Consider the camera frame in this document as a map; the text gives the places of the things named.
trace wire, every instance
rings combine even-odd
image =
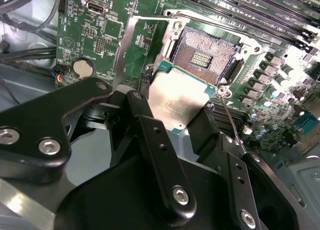
[[[58,7],[59,7],[59,3],[60,3],[60,0],[55,0],[50,15],[42,24],[40,24],[37,27],[31,26],[31,25],[27,24],[26,22],[22,22],[22,23],[14,22],[12,19],[10,19],[10,17],[7,14],[3,14],[0,20],[3,21],[4,23],[6,23],[7,25],[10,25],[10,26],[15,27],[15,28],[22,30],[22,31],[27,31],[29,33],[35,34],[35,35],[41,37],[42,39],[44,39],[52,44],[56,44],[57,41],[56,41],[55,37],[42,31],[42,29],[48,27],[48,25],[50,24],[52,19],[55,17],[55,14],[56,14]]]
[[[10,95],[11,99],[16,103],[16,104],[20,104],[20,102],[16,99],[15,95],[12,93],[12,91],[10,90],[10,88],[8,87],[7,82],[4,80],[4,78],[0,75],[0,83],[3,85],[3,87],[5,88],[5,90],[8,92],[8,94]]]
[[[32,55],[37,55],[42,53],[55,53],[56,50],[57,50],[56,47],[49,47],[49,48],[30,49],[30,50],[19,51],[19,52],[11,52],[7,54],[0,54],[0,61],[11,60],[14,58],[32,56]]]
[[[57,79],[59,82],[62,82],[62,78],[61,78],[60,74],[56,76],[56,79]]]
[[[12,62],[12,61],[29,61],[29,60],[48,60],[55,59],[57,55],[55,53],[40,54],[40,55],[30,55],[30,56],[21,56],[13,59],[6,59],[3,62]]]
[[[0,15],[15,11],[32,0],[8,0],[0,4]]]

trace dimm slot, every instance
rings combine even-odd
[[[202,6],[208,7],[208,8],[211,9],[211,10],[218,11],[218,12],[223,12],[226,17],[230,17],[230,18],[232,18],[233,20],[234,20],[234,19],[235,19],[235,20],[237,19],[234,14],[229,13],[228,10],[223,9],[223,8],[221,8],[221,7],[219,7],[219,6],[216,6],[216,5],[214,5],[213,3],[204,2],[204,1],[202,1],[202,0],[194,0],[194,1],[196,1],[198,4],[200,4],[200,5],[202,5]],[[291,44],[291,45],[292,45],[292,44],[295,43],[294,40],[288,38],[286,35],[280,34],[279,32],[276,32],[276,31],[274,31],[274,30],[272,30],[272,29],[269,29],[269,30],[267,31],[267,30],[264,28],[265,26],[261,27],[261,26],[254,25],[255,22],[252,22],[252,21],[247,21],[247,22],[245,22],[245,23],[246,23],[247,25],[251,25],[252,27],[258,28],[259,30],[262,30],[264,33],[265,33],[265,32],[268,32],[268,33],[272,34],[272,36],[276,36],[276,37],[280,38],[282,41],[285,41],[287,44]]]
[[[215,3],[211,2],[211,1],[204,1],[204,0],[196,0],[198,3],[203,3],[205,4],[205,2],[216,5]],[[268,17],[264,17],[261,15],[256,14],[255,12],[245,9],[245,8],[240,8],[235,4],[231,4],[231,3],[225,3],[228,4],[229,8],[233,8],[234,10],[228,10],[226,9],[226,13],[229,16],[234,16],[235,14],[240,15],[240,18],[243,18],[244,16],[246,16],[245,18],[248,19],[248,21],[250,22],[249,24],[253,24],[257,27],[259,27],[260,29],[264,29],[264,27],[269,27],[270,30],[269,32],[271,34],[277,35],[278,37],[281,37],[283,39],[286,39],[290,42],[292,42],[292,44],[294,44],[294,42],[297,39],[297,36],[301,36],[303,38],[305,38],[306,36],[302,34],[302,32],[296,31],[294,29],[290,29],[288,27],[286,27],[285,25],[281,24],[281,22],[276,22],[273,19],[270,19]]]
[[[294,8],[289,7],[288,5],[281,4],[280,2],[273,1],[273,0],[262,0],[262,1],[268,1],[268,2],[271,2],[272,4],[277,4],[277,6],[278,6],[279,8],[282,8],[282,9],[288,11],[288,12],[292,12],[293,14],[299,14],[300,17],[308,20],[308,22],[309,22],[310,24],[312,24],[312,22],[315,20],[315,18],[311,17],[310,15],[307,16],[306,14],[304,14],[304,13],[298,11],[298,10],[295,10]]]

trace screw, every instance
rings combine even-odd
[[[229,137],[229,136],[225,136],[225,139],[226,139],[229,143],[232,143],[232,142],[233,142],[233,141],[232,141],[232,138]]]
[[[53,139],[45,139],[39,143],[39,150],[45,155],[55,155],[60,149],[60,143]]]
[[[133,95],[137,97],[139,100],[142,100],[142,95],[139,92],[134,92]]]
[[[248,213],[246,210],[241,210],[241,218],[242,220],[245,222],[245,224],[251,228],[251,229],[255,229],[256,227],[256,221],[254,220],[254,218],[251,216],[250,213]]]
[[[11,128],[0,129],[0,144],[11,145],[20,139],[20,134]]]
[[[184,26],[183,23],[181,21],[178,21],[178,22],[175,23],[174,28],[177,31],[182,31],[183,26]]]
[[[252,157],[254,158],[254,160],[255,160],[256,162],[260,162],[260,159],[259,159],[256,155],[252,154]]]
[[[97,86],[98,86],[100,89],[103,89],[103,90],[106,90],[106,89],[107,89],[107,86],[105,86],[105,85],[103,85],[103,84],[101,84],[101,83],[97,84]]]
[[[13,26],[11,26],[10,29],[13,33],[18,33],[19,31],[16,27],[13,27]]]
[[[173,196],[178,203],[180,203],[181,205],[188,204],[189,196],[185,190],[183,190],[181,187],[175,187],[173,191]]]
[[[313,178],[314,178],[315,180],[320,180],[320,174],[314,173],[314,174],[313,174]]]

